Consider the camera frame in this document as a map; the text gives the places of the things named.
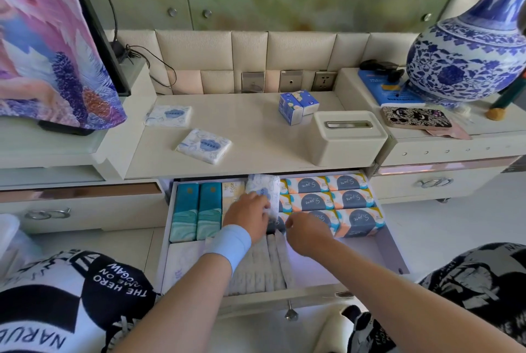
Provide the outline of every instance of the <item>blue and white porcelain vase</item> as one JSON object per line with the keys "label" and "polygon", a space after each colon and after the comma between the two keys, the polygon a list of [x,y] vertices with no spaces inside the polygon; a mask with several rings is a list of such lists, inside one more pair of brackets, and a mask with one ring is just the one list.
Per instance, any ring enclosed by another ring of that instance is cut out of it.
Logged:
{"label": "blue and white porcelain vase", "polygon": [[407,57],[409,88],[453,108],[507,87],[526,67],[526,37],[517,27],[524,1],[480,0],[421,33]]}

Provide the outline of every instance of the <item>hand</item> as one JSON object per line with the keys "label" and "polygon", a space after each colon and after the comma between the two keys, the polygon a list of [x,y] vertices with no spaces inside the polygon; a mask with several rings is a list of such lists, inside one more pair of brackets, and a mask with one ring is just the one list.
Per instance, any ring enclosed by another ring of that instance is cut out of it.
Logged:
{"label": "hand", "polygon": [[223,225],[237,224],[250,234],[252,244],[256,243],[267,232],[268,215],[263,213],[270,203],[266,196],[256,192],[241,195],[228,209]]}
{"label": "hand", "polygon": [[309,213],[293,213],[285,227],[289,245],[301,256],[312,257],[316,249],[334,239],[329,226]]}

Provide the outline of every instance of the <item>phone case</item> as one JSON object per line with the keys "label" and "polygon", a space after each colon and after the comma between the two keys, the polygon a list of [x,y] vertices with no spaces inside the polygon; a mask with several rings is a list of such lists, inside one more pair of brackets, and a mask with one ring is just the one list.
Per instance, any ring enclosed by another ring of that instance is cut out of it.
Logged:
{"label": "phone case", "polygon": [[383,107],[388,125],[402,129],[448,130],[451,122],[437,109]]}

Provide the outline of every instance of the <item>light blue wrist band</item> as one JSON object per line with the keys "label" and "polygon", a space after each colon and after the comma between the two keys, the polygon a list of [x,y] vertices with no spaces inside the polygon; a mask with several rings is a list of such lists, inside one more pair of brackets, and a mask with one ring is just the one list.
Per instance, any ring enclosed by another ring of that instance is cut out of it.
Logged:
{"label": "light blue wrist band", "polygon": [[229,224],[216,234],[205,253],[215,253],[227,258],[232,274],[250,249],[252,238],[247,230],[237,224]]}

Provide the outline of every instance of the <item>forearm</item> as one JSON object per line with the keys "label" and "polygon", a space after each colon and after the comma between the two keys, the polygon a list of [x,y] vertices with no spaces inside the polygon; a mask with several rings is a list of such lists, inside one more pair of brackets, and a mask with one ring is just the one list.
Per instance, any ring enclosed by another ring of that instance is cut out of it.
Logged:
{"label": "forearm", "polygon": [[232,275],[230,262],[203,255],[115,349],[115,353],[204,352]]}
{"label": "forearm", "polygon": [[365,304],[401,351],[526,351],[468,310],[371,263],[337,240],[314,249],[312,257]]}

